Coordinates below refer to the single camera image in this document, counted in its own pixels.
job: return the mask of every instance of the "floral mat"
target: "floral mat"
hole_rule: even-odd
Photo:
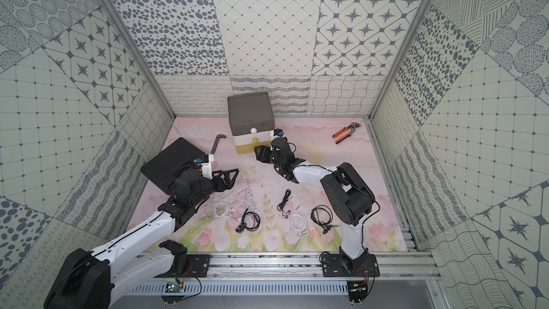
[[[336,145],[332,135],[351,122],[361,123],[351,138]],[[349,162],[374,192],[381,210],[367,221],[364,238],[371,251],[407,251],[387,187],[381,175],[372,143],[362,118],[277,118],[276,127],[283,129],[289,142],[295,144],[296,157],[324,166],[339,166]],[[237,154],[227,118],[178,117],[168,135],[164,148],[183,137],[203,151],[209,152],[217,134],[227,135],[219,142],[212,169],[238,168],[233,189],[213,193],[198,212],[169,238],[184,244],[189,251],[226,252],[298,252],[337,251],[341,245],[341,227],[322,234],[322,228],[310,219],[311,210],[320,204],[331,208],[321,187],[285,181],[272,165],[260,163],[254,153]],[[285,210],[304,214],[306,234],[300,235],[290,227],[289,219],[277,210],[286,189],[292,192]],[[143,191],[128,230],[143,222],[168,199],[149,181]],[[239,221],[233,217],[215,217],[213,208],[218,201],[226,201],[240,217],[246,207],[255,205],[261,218],[257,231],[237,233]],[[327,219],[320,213],[321,219]],[[332,224],[341,224],[334,216]]]

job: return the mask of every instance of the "black mounting plate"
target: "black mounting plate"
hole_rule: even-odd
[[[341,266],[339,254],[322,254],[320,261],[324,277],[364,277],[364,269],[362,267],[358,268],[353,274],[347,274]],[[368,270],[370,277],[379,277],[379,267],[377,266],[375,255],[368,253],[363,266]]]
[[[209,254],[187,254],[187,262],[190,263],[190,266],[192,266],[189,274],[187,275],[187,278],[206,277],[206,274],[208,273],[208,269],[210,268],[210,258],[211,258],[211,255]],[[175,274],[174,272],[168,271],[166,273],[162,273],[158,275],[157,277],[158,278],[175,278],[180,276],[182,275]]]

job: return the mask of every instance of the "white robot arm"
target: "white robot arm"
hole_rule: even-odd
[[[296,158],[283,134],[282,130],[275,129],[271,148],[256,147],[256,159],[273,164],[276,172],[287,181],[312,184],[325,190],[334,213],[343,222],[340,248],[343,271],[349,275],[363,274],[365,263],[372,258],[363,245],[362,228],[376,203],[373,192],[347,162],[332,167]]]
[[[178,230],[213,192],[233,187],[238,170],[212,172],[213,160],[213,155],[206,154],[185,165],[172,184],[173,195],[143,223],[91,251],[77,249],[67,256],[44,308],[106,309],[150,278],[187,270],[187,249],[175,241],[161,243],[148,256],[136,256]]]

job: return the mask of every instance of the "orange pliers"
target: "orange pliers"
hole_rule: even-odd
[[[340,143],[341,141],[345,140],[346,138],[348,138],[349,136],[351,136],[351,134],[353,134],[356,130],[356,128],[360,127],[360,124],[359,123],[356,123],[356,122],[352,122],[349,126],[341,129],[339,132],[337,132],[336,134],[334,134],[332,137],[335,139],[336,137],[338,137],[339,135],[347,132],[347,134],[345,134],[345,136],[343,136],[342,138],[340,138],[339,140],[337,140],[335,142],[335,144],[338,144]]]

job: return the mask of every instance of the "tiled wall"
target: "tiled wall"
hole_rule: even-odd
[[[364,116],[420,0],[113,1],[177,114],[266,90],[277,116]]]
[[[374,117],[457,308],[549,306],[549,0],[435,0]]]
[[[172,117],[97,0],[0,0],[0,308],[124,231]]]

